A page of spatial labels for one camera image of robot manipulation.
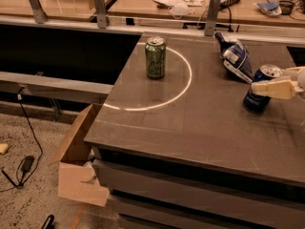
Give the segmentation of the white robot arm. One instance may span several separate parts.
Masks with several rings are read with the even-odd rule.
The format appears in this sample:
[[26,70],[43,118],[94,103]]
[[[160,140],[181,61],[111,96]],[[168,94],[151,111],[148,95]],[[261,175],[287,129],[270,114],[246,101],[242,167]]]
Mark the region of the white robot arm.
[[251,84],[253,94],[275,99],[291,99],[305,94],[305,67],[293,67],[281,71],[281,76]]

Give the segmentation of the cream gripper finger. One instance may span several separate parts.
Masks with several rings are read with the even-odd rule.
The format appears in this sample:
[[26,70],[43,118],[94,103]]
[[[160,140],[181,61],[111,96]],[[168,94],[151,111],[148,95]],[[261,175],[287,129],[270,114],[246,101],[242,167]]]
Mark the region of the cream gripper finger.
[[305,66],[283,69],[282,72],[284,75],[299,75],[303,70],[305,70]]
[[275,99],[292,99],[295,96],[304,96],[304,89],[297,81],[291,79],[265,80],[254,82],[251,85],[254,94],[268,96]]

